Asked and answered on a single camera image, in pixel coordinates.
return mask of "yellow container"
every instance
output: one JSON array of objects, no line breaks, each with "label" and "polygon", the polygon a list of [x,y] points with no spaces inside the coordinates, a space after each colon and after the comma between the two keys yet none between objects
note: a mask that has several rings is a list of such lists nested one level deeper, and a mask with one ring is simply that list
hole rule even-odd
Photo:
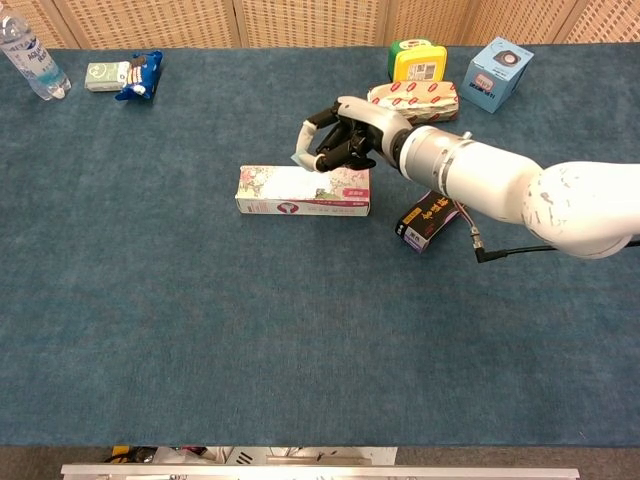
[{"label": "yellow container", "polygon": [[443,46],[420,45],[399,52],[393,69],[394,82],[427,80],[439,82],[447,65],[447,49]]}]

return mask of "plastic bottle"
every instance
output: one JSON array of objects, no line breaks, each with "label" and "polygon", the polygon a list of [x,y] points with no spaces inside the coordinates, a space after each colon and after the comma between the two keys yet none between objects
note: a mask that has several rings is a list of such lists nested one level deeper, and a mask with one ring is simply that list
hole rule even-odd
[{"label": "plastic bottle", "polygon": [[27,20],[0,2],[0,48],[44,100],[62,99],[71,88],[65,73],[31,30]]}]

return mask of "cardboard box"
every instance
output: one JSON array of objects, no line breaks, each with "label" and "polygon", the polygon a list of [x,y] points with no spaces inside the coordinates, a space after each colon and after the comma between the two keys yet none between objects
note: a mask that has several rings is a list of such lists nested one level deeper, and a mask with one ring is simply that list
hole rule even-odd
[{"label": "cardboard box", "polygon": [[406,81],[379,85],[367,100],[400,112],[411,123],[445,122],[458,115],[458,92],[451,82]]},{"label": "cardboard box", "polygon": [[411,248],[422,253],[438,232],[458,214],[451,199],[430,191],[402,216],[396,226],[396,233]]},{"label": "cardboard box", "polygon": [[460,96],[494,113],[516,89],[533,53],[496,37],[469,64]]},{"label": "cardboard box", "polygon": [[370,175],[348,168],[318,173],[298,166],[244,165],[236,203],[250,214],[363,217],[369,214]]}]

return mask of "robotic arm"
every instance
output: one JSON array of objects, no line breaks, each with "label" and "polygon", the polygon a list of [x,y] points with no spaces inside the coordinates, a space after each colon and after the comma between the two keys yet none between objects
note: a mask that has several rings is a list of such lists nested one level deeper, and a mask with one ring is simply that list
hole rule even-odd
[{"label": "robotic arm", "polygon": [[[335,124],[309,153],[318,129]],[[376,151],[416,183],[496,220],[523,224],[569,255],[604,258],[640,233],[640,164],[567,162],[543,169],[533,160],[432,126],[356,97],[308,118],[292,156],[310,171],[372,168]],[[476,251],[484,250],[472,225]]]}]

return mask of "blue box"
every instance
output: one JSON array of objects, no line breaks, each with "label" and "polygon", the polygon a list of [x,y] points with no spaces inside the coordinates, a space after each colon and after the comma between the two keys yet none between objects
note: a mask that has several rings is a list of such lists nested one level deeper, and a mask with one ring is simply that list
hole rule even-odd
[{"label": "blue box", "polygon": [[533,53],[496,37],[471,60],[458,94],[494,113],[513,93]]}]

